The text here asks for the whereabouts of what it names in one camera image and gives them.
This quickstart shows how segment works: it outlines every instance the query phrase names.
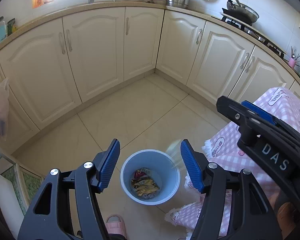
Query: tile floor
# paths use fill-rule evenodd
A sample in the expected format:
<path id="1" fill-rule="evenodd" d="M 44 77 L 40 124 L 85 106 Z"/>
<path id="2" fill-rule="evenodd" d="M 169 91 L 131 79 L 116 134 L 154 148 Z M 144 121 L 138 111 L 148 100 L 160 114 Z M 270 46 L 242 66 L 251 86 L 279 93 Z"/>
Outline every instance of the tile floor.
<path id="1" fill-rule="evenodd" d="M 172 208 L 194 202 L 183 187 L 186 169 L 180 143 L 187 138 L 196 151 L 227 123 L 196 99 L 157 74 L 138 80 L 103 98 L 71 117 L 25 150 L 18 159 L 29 168 L 47 174 L 52 168 L 76 169 L 106 150 L 113 138 L 121 144 L 120 157 L 109 187 L 97 195 L 102 215 L 120 214 L 129 240 L 174 240 L 186 235 L 183 227 L 164 220 Z M 124 161 L 142 149 L 169 154 L 181 171 L 176 195 L 159 206 L 144 206 L 121 189 L 120 170 Z M 79 229 L 71 192 L 71 214 Z"/>

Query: frying pan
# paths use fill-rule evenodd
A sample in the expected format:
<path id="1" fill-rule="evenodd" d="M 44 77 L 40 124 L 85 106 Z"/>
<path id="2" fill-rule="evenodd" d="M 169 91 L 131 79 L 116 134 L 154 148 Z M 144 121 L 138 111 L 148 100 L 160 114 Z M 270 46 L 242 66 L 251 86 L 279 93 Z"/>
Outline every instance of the frying pan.
<path id="1" fill-rule="evenodd" d="M 240 13 L 243 16 L 248 17 L 252 23 L 255 23 L 259 19 L 259 15 L 255 10 L 243 3 L 240 3 L 239 0 L 228 0 L 227 9 L 229 11 Z"/>

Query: green tile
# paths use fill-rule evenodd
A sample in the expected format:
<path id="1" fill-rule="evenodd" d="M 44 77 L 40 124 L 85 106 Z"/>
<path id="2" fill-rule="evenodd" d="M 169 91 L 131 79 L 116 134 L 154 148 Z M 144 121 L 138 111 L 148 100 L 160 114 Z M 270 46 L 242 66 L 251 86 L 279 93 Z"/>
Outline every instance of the green tile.
<path id="1" fill-rule="evenodd" d="M 39 187 L 41 186 L 41 180 L 33 177 L 25 172 L 22 173 L 23 178 L 25 179 L 26 189 L 30 200 L 33 199 L 34 195 L 37 193 Z"/>
<path id="2" fill-rule="evenodd" d="M 4 173 L 1 174 L 1 176 L 6 178 L 7 180 L 11 181 L 11 183 L 13 185 L 14 192 L 16 193 L 16 197 L 17 197 L 17 200 L 19 202 L 20 208 L 22 210 L 22 213 L 25 215 L 26 214 L 26 209 L 23 205 L 21 195 L 20 195 L 20 192 L 18 190 L 18 184 L 17 184 L 16 175 L 15 175 L 15 172 L 14 172 L 14 166 L 7 169 Z"/>

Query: pink slipper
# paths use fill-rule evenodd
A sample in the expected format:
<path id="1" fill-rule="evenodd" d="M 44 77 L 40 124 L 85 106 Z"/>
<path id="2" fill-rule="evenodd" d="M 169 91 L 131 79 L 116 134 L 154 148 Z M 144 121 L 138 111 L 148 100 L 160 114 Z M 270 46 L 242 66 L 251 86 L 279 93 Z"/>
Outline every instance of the pink slipper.
<path id="1" fill-rule="evenodd" d="M 118 217 L 120 221 L 108 222 L 111 217 Z M 122 216 L 120 215 L 111 215 L 106 220 L 106 228 L 109 234 L 119 234 L 126 237 L 126 227 Z"/>

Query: pink utensil holder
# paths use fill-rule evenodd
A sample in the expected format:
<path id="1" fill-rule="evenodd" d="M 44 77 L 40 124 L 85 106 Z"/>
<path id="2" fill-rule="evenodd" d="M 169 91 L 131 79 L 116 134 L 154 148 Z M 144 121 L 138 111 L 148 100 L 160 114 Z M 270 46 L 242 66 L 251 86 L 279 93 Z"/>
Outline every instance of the pink utensil holder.
<path id="1" fill-rule="evenodd" d="M 288 65 L 294 69 L 294 66 L 296 65 L 296 61 L 293 58 L 290 58 Z"/>

